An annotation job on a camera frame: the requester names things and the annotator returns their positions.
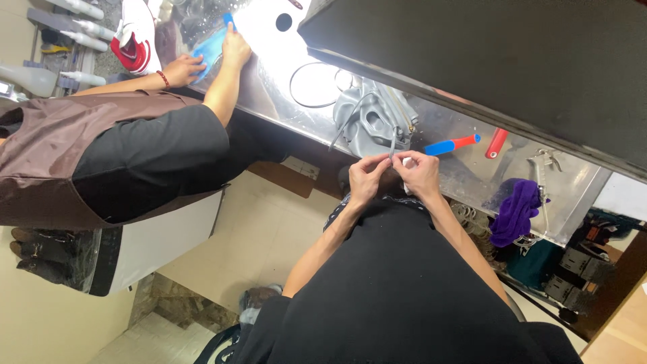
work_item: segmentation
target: gray leather handbag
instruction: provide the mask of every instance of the gray leather handbag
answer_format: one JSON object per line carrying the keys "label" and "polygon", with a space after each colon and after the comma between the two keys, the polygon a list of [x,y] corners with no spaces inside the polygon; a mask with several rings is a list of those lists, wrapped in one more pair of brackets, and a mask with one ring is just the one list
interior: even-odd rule
{"label": "gray leather handbag", "polygon": [[345,90],[337,99],[333,119],[339,136],[359,158],[410,149],[418,114],[401,91],[364,79],[361,87]]}

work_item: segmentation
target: red and white sneaker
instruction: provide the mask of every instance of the red and white sneaker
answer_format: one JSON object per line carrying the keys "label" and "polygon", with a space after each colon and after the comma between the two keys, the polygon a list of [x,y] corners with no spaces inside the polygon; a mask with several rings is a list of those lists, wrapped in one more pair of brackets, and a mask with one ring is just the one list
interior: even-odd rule
{"label": "red and white sneaker", "polygon": [[123,0],[122,20],[110,48],[132,74],[162,70],[155,50],[155,18],[144,0]]}

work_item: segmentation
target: black shirt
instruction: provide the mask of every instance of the black shirt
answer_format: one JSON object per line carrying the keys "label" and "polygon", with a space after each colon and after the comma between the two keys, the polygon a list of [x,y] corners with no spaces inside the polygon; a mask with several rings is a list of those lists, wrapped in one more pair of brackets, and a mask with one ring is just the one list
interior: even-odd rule
{"label": "black shirt", "polygon": [[[0,137],[20,125],[0,126]],[[177,196],[217,190],[226,181],[214,179],[210,167],[228,149],[227,132],[213,111],[186,106],[105,130],[84,151],[72,181],[97,215],[122,223]]]}
{"label": "black shirt", "polygon": [[241,344],[246,364],[581,363],[561,328],[520,323],[427,213],[392,201],[293,299],[270,298]]}

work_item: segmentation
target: brown apron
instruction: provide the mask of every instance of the brown apron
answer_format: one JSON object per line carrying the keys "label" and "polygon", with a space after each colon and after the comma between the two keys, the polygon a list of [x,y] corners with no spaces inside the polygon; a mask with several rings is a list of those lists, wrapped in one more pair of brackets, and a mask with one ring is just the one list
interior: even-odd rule
{"label": "brown apron", "polygon": [[[199,103],[164,91],[139,90],[35,99],[0,108],[0,122],[18,109],[23,112],[20,129],[0,145],[0,225],[86,230],[115,226],[95,214],[72,184],[85,149],[117,122],[154,119]],[[213,193],[178,197],[126,223],[179,209]]]}

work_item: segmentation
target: metal countertop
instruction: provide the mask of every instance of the metal countertop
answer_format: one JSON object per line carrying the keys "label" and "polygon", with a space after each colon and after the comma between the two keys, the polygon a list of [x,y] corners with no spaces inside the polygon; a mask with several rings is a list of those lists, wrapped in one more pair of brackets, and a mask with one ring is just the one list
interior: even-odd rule
{"label": "metal countertop", "polygon": [[[292,74],[306,63],[317,62],[308,56],[305,42],[296,32],[305,17],[311,0],[300,0],[303,10],[288,0],[186,0],[172,5],[165,0],[160,7],[160,22],[156,31],[156,46],[162,66],[178,55],[190,53],[200,41],[216,28],[222,27],[225,12],[234,15],[238,31],[248,41],[254,55],[243,69],[238,108],[265,120],[295,131],[320,143],[330,145],[337,130],[333,121],[333,106],[313,109],[297,104],[290,95]],[[287,13],[292,27],[286,32],[276,28],[276,18]],[[337,68],[328,65],[310,65],[299,71],[293,80],[294,96],[304,104],[324,104],[336,99],[340,91],[334,81]],[[199,84],[191,86],[206,92],[217,74],[217,67]],[[444,194],[490,215],[494,209],[484,207],[502,181],[512,178],[532,179],[532,168],[526,158],[539,149],[550,149],[540,143],[510,134],[501,153],[495,159],[486,159],[494,126],[443,106],[409,98],[409,103],[420,115],[418,132],[412,139],[413,149],[421,150],[428,144],[477,133],[481,142],[440,155],[441,189]],[[337,141],[335,148],[351,154],[347,144]],[[510,165],[502,175],[495,176],[504,160],[511,141],[525,146],[511,152]],[[592,206],[611,172],[572,155],[557,153],[562,167],[559,172],[546,167],[547,191],[552,200],[548,204],[549,240],[565,245]],[[534,232],[543,232],[542,214],[532,219]]]}

